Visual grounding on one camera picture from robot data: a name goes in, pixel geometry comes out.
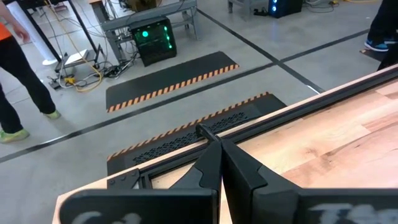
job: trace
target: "desk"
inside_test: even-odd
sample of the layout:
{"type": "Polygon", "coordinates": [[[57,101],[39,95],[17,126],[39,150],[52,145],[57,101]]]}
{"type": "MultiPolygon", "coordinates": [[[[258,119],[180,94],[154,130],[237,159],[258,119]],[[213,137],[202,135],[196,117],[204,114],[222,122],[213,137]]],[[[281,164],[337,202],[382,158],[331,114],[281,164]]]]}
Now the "desk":
{"type": "MultiPolygon", "coordinates": [[[[227,130],[236,133],[249,126],[300,106],[333,96],[348,87],[394,71],[389,81],[322,110],[295,119],[272,131],[240,144],[264,165],[301,187],[373,188],[398,187],[398,65],[326,91],[294,105],[227,130]]],[[[71,194],[83,189],[106,189],[107,180],[133,169],[143,169],[172,156],[206,144],[197,142],[146,163],[121,171],[57,199],[53,224],[59,224],[58,210],[71,194]]],[[[188,164],[152,179],[153,188],[168,188],[191,166],[188,164]]],[[[221,196],[220,223],[231,223],[225,194],[221,196]]]]}

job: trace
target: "floor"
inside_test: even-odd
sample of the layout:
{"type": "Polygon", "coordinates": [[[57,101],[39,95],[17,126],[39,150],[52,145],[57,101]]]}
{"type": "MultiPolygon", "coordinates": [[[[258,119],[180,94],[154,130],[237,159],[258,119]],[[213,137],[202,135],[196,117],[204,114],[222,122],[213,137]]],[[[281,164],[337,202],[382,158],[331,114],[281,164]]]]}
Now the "floor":
{"type": "MultiPolygon", "coordinates": [[[[89,31],[97,33],[92,36],[94,42],[107,46],[91,6],[86,0],[73,2],[89,31]]],[[[378,2],[341,2],[330,13],[304,8],[301,13],[280,19],[252,16],[249,20],[238,7],[228,14],[226,6],[226,1],[220,0],[198,2],[202,41],[195,41],[193,32],[183,27],[174,29],[178,48],[175,58],[147,68],[137,61],[119,79],[105,80],[88,93],[50,90],[63,114],[57,121],[50,122],[39,114],[26,90],[1,70],[0,82],[7,98],[31,137],[1,146],[0,223],[49,223],[58,195],[105,177],[106,157],[135,142],[265,91],[291,105],[367,75],[379,65],[359,53],[378,2]],[[218,50],[240,67],[225,76],[106,113],[105,90],[109,86],[218,50]]],[[[128,13],[118,10],[119,15],[128,13]]],[[[70,22],[76,19],[72,11],[61,12],[69,19],[62,21],[68,35],[50,11],[46,15],[50,23],[45,16],[35,14],[34,18],[56,50],[59,45],[62,53],[76,52],[68,35],[78,49],[90,47],[83,31],[70,22]]],[[[176,15],[170,19],[181,18],[176,15]]],[[[32,68],[47,84],[47,77],[54,76],[53,68],[41,64],[43,58],[32,43],[21,46],[32,68]]],[[[111,51],[108,60],[116,63],[111,51]]],[[[69,72],[84,77],[92,71],[80,65],[69,72]]]]}

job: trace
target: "computer tower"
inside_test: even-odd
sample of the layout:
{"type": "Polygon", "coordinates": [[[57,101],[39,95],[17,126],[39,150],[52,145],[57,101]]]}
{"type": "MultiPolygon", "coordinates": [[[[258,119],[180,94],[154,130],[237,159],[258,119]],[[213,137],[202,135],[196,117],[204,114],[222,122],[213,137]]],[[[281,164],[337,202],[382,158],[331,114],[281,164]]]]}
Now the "computer tower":
{"type": "Polygon", "coordinates": [[[170,20],[157,17],[129,25],[144,66],[177,55],[177,46],[170,20]]]}
{"type": "Polygon", "coordinates": [[[281,18],[301,12],[303,0],[269,0],[268,13],[275,18],[281,18]]]}

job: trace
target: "black anti-fatigue mat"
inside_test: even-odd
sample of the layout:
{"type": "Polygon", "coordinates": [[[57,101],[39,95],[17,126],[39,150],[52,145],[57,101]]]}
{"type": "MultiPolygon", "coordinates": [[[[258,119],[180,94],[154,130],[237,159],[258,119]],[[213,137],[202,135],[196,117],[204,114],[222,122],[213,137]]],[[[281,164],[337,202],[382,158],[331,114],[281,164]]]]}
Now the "black anti-fatigue mat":
{"type": "Polygon", "coordinates": [[[273,94],[265,93],[254,96],[108,156],[108,175],[199,141],[200,138],[197,137],[195,131],[195,125],[198,123],[206,124],[213,133],[220,133],[285,106],[273,94]]]}
{"type": "Polygon", "coordinates": [[[196,58],[109,87],[106,90],[106,109],[109,113],[117,111],[237,68],[239,65],[223,52],[196,58]]]}
{"type": "Polygon", "coordinates": [[[387,54],[387,52],[375,52],[375,51],[369,50],[369,49],[363,49],[363,50],[360,50],[360,52],[368,57],[378,60],[379,62],[381,62],[387,54]]]}

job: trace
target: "black bracket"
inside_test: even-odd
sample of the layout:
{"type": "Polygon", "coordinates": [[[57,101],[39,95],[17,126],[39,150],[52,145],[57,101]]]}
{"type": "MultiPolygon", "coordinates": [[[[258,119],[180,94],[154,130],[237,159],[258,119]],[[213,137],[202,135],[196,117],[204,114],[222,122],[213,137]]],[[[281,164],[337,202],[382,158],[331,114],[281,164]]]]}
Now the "black bracket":
{"type": "Polygon", "coordinates": [[[215,135],[214,133],[211,132],[211,129],[205,125],[205,124],[197,124],[196,125],[196,131],[197,131],[197,136],[204,137],[207,139],[209,142],[221,142],[220,137],[215,135]]]}
{"type": "Polygon", "coordinates": [[[129,172],[126,172],[122,175],[117,177],[113,177],[108,179],[108,187],[107,189],[111,190],[126,190],[126,189],[133,189],[134,186],[137,184],[139,175],[139,169],[134,169],[129,172]]]}

